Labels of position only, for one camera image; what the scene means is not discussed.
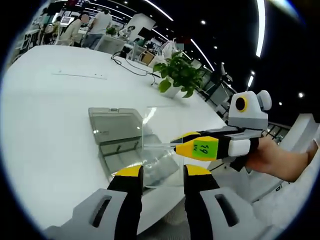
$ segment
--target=black ceiling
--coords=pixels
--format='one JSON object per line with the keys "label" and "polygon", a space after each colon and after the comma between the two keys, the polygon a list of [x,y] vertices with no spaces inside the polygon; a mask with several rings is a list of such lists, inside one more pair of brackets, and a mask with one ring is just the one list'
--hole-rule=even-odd
{"label": "black ceiling", "polygon": [[[192,38],[214,67],[214,63],[225,63],[226,72],[233,78],[232,87],[238,92],[246,90],[250,73],[254,71],[255,78],[250,90],[256,93],[260,90],[269,91],[273,102],[269,111],[269,120],[272,122],[292,125],[299,113],[315,112],[314,86],[317,76],[313,65],[318,42],[309,28],[310,23],[314,22],[308,18],[313,5],[305,7],[297,1],[296,7],[303,19],[297,22],[265,0],[265,38],[261,57],[258,58],[259,15],[256,0],[151,0],[174,21],[143,0],[127,0],[127,4],[122,0],[90,1],[129,16],[135,12],[128,8],[147,16],[152,15],[156,30],[164,36],[168,35],[169,39],[180,35]],[[112,10],[111,14],[124,17]],[[205,20],[206,25],[202,25],[201,20]],[[191,42],[185,45],[185,50],[190,57],[200,59],[209,67]],[[303,92],[305,97],[298,98],[299,92]]]}

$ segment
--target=green label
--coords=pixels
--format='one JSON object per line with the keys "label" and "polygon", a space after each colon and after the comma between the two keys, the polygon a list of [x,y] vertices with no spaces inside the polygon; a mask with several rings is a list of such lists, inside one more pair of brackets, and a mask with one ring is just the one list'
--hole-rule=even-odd
{"label": "green label", "polygon": [[198,141],[193,142],[192,156],[198,158],[217,159],[218,141]]}

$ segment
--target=gray gripper housing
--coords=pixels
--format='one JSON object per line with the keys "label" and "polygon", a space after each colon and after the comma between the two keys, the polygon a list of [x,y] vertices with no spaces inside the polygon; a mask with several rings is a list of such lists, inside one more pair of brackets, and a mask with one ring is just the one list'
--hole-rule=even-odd
{"label": "gray gripper housing", "polygon": [[273,240],[280,233],[255,217],[253,207],[228,187],[201,191],[215,240]]}
{"label": "gray gripper housing", "polygon": [[[126,196],[126,192],[99,189],[73,209],[69,221],[60,227],[48,227],[44,234],[49,240],[113,240]],[[107,206],[99,213],[103,204]]]}

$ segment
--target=yellow circle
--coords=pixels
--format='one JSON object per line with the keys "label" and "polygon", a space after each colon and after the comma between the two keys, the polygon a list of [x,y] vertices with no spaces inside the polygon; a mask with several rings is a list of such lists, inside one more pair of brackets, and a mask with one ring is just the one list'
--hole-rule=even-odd
{"label": "yellow circle", "polygon": [[239,97],[238,99],[243,99],[243,101],[244,101],[244,108],[243,108],[242,110],[239,110],[239,109],[236,107],[236,109],[237,109],[239,112],[243,113],[243,112],[245,112],[245,111],[247,110],[247,105],[248,105],[247,99],[246,99],[244,96],[241,96],[241,97]]}

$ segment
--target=white robot part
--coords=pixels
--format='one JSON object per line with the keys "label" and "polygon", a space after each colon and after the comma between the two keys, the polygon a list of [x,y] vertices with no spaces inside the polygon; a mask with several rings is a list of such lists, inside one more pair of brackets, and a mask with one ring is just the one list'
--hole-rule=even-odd
{"label": "white robot part", "polygon": [[267,91],[259,94],[245,91],[232,96],[228,125],[232,127],[265,130],[268,127],[268,114],[262,111],[270,109],[271,99]]}
{"label": "white robot part", "polygon": [[256,95],[256,97],[258,98],[261,110],[269,111],[271,109],[272,100],[268,91],[262,90]]}
{"label": "white robot part", "polygon": [[229,143],[228,155],[229,157],[240,157],[247,155],[250,150],[250,140],[231,140]]}

